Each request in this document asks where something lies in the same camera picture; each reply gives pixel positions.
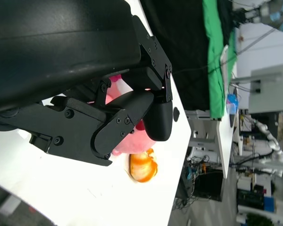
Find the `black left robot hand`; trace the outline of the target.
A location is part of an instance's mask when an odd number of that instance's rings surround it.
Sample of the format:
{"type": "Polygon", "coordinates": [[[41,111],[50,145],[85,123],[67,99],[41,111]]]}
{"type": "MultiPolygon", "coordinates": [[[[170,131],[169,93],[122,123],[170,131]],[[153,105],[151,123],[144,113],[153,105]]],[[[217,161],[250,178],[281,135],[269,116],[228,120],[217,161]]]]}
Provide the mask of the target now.
{"type": "Polygon", "coordinates": [[[143,122],[171,135],[172,65],[124,0],[0,0],[0,131],[101,166],[143,122]]]}

